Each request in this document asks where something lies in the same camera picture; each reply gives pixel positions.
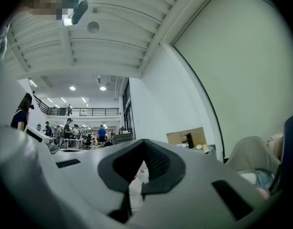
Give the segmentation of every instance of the round ceiling light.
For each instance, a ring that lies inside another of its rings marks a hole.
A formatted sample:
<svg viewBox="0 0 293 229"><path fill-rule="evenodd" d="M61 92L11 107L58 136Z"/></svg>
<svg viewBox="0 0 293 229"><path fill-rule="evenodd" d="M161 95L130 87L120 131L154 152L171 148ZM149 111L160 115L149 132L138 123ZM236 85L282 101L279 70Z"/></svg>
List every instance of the round ceiling light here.
<svg viewBox="0 0 293 229"><path fill-rule="evenodd" d="M100 26L97 22L95 21L92 21L88 24L87 26L87 30L90 32L90 33L96 33L98 32Z"/></svg>

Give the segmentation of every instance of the dark blue shirt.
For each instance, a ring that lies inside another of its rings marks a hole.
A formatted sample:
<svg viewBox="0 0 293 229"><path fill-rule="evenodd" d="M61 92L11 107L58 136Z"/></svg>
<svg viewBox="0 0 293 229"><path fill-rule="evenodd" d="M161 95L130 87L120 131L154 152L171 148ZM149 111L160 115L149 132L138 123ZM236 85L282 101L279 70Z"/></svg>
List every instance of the dark blue shirt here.
<svg viewBox="0 0 293 229"><path fill-rule="evenodd" d="M101 128L101 129L98 131L98 134L99 134L99 136L105 136L106 131L105 131L103 128Z"/></svg>
<svg viewBox="0 0 293 229"><path fill-rule="evenodd" d="M23 110L20 110L16 115L14 115L12 123L11 123L11 127L17 129L19 122L23 122L24 123L23 130L26 129L28 121L27 121L27 115Z"/></svg>

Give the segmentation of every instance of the cardboard box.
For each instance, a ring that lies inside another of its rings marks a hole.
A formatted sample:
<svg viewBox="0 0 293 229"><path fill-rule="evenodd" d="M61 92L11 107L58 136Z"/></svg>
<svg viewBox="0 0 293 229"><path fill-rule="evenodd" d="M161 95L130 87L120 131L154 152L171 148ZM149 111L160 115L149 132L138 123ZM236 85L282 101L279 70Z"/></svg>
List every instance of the cardboard box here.
<svg viewBox="0 0 293 229"><path fill-rule="evenodd" d="M207 144L203 127L199 127L199 128L191 129L187 131L168 133L167 141L169 144L173 144L173 145L182 144L182 141L185 141L187 139L185 135L189 133L191 133L194 147L196 147L198 144L201 144L201 145Z"/></svg>

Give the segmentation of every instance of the railing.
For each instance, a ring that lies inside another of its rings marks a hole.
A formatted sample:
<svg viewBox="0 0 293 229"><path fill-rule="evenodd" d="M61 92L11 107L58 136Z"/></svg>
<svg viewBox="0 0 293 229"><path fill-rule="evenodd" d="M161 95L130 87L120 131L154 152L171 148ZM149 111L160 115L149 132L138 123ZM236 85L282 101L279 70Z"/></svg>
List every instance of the railing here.
<svg viewBox="0 0 293 229"><path fill-rule="evenodd" d="M44 114L48 114L49 113L49 106L44 104L42 100L40 100L39 98L37 98L34 95L35 101L37 103L37 105L39 106L40 110L44 113Z"/></svg>
<svg viewBox="0 0 293 229"><path fill-rule="evenodd" d="M119 115L119 108L72 108L68 114L67 108L49 108L48 115L59 116L114 116Z"/></svg>

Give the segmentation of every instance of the bright light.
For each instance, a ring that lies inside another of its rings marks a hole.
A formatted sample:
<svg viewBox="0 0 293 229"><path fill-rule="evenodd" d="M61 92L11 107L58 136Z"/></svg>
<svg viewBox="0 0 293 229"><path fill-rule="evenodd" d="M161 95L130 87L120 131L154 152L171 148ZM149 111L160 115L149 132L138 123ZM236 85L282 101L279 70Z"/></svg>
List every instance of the bright light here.
<svg viewBox="0 0 293 229"><path fill-rule="evenodd" d="M34 83L32 80L30 80L30 82L31 82L35 87L37 87L37 85L35 85L35 83Z"/></svg>
<svg viewBox="0 0 293 229"><path fill-rule="evenodd" d="M72 22L71 22L71 19L69 19L69 18L64 18L63 22L64 22L64 26L73 25Z"/></svg>

